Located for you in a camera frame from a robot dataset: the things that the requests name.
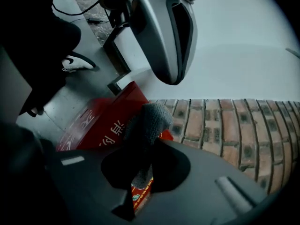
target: black pants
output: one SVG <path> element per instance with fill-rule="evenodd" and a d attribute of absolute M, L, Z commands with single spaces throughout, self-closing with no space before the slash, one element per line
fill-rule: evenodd
<path fill-rule="evenodd" d="M 76 25 L 53 13 L 39 22 L 25 23 L 19 27 L 7 26 L 2 40 L 14 65 L 32 88 L 21 114 L 45 105 L 65 85 L 66 73 L 61 70 L 61 61 L 81 38 Z"/>

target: gray towel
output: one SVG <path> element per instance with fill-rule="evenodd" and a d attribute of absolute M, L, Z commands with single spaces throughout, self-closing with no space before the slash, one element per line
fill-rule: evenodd
<path fill-rule="evenodd" d="M 144 104 L 139 115 L 128 123 L 124 136 L 125 148 L 136 149 L 140 156 L 139 171 L 132 184 L 143 189 L 152 178 L 150 147 L 155 139 L 172 124 L 173 118 L 167 108 L 162 104 Z"/>

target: white sneaker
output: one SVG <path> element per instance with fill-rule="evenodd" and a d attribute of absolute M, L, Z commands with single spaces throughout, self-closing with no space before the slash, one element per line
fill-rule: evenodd
<path fill-rule="evenodd" d="M 78 53 L 72 52 L 62 61 L 64 72 L 75 72 L 78 69 L 93 69 L 96 64 Z"/>

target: nike swoosh logo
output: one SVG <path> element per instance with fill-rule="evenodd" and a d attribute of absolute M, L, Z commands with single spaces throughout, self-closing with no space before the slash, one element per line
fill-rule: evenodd
<path fill-rule="evenodd" d="M 72 59 L 72 58 L 65 58 L 65 60 L 68 60 L 70 62 L 70 64 L 72 64 L 74 62 L 74 59 Z"/>

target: brick pattern tile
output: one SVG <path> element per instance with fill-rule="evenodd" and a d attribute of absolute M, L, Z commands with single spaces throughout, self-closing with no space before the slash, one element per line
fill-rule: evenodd
<path fill-rule="evenodd" d="M 268 193 L 285 185 L 300 151 L 300 103 L 153 100 L 173 115 L 175 141 L 221 156 Z"/>

